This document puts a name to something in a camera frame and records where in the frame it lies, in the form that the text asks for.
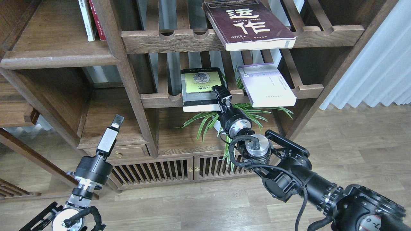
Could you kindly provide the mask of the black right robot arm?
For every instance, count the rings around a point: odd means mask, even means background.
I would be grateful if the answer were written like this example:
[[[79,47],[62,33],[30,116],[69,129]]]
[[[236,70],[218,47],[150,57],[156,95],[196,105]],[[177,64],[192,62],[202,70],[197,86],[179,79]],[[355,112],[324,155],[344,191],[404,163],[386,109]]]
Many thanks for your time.
[[[321,177],[312,171],[305,148],[272,130],[256,134],[251,120],[231,104],[232,95],[226,87],[216,85],[212,89],[221,109],[221,126],[232,139],[228,147],[232,164],[259,175],[273,198],[283,202],[295,194],[303,198],[295,230],[307,202],[325,215],[309,225],[308,231],[328,224],[334,231],[410,230],[403,223],[406,211],[402,206],[367,187],[351,184],[342,188]]]

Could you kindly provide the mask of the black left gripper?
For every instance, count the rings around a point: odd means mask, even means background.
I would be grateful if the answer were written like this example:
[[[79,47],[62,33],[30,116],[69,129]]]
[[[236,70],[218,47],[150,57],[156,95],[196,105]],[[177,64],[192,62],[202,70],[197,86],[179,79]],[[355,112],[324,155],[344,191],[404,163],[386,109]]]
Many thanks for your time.
[[[110,127],[107,127],[102,136],[96,154],[93,157],[84,156],[81,158],[75,172],[67,172],[68,175],[74,175],[76,178],[88,179],[95,182],[96,190],[100,190],[109,178],[113,166],[107,163],[104,158],[108,158],[116,143],[116,137],[119,133],[119,128],[124,121],[124,117],[116,115]]]

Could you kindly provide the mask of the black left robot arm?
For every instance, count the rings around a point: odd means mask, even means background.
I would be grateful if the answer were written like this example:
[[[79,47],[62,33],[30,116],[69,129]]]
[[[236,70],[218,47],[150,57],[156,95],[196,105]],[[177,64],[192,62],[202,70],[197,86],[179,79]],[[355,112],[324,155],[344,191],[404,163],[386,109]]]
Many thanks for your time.
[[[101,215],[95,206],[90,206],[94,190],[100,190],[107,183],[113,166],[107,162],[116,143],[119,128],[124,117],[116,115],[110,127],[107,127],[102,136],[96,155],[84,156],[79,162],[75,172],[68,172],[78,180],[78,185],[64,206],[51,203],[35,218],[29,221],[22,231],[39,231],[47,225],[52,225],[53,231],[85,231],[85,216],[92,214],[95,226],[94,231],[103,231],[106,227],[102,223]]]

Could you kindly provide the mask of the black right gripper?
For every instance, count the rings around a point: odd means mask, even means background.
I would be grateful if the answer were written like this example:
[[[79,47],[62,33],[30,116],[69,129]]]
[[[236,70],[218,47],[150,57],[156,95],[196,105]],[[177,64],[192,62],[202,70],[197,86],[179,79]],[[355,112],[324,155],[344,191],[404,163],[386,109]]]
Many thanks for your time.
[[[252,130],[252,121],[242,110],[233,107],[231,104],[232,94],[227,87],[224,85],[214,85],[212,90],[216,94],[217,102],[221,109],[219,116],[224,132],[231,139],[240,135],[255,134],[255,131]]]

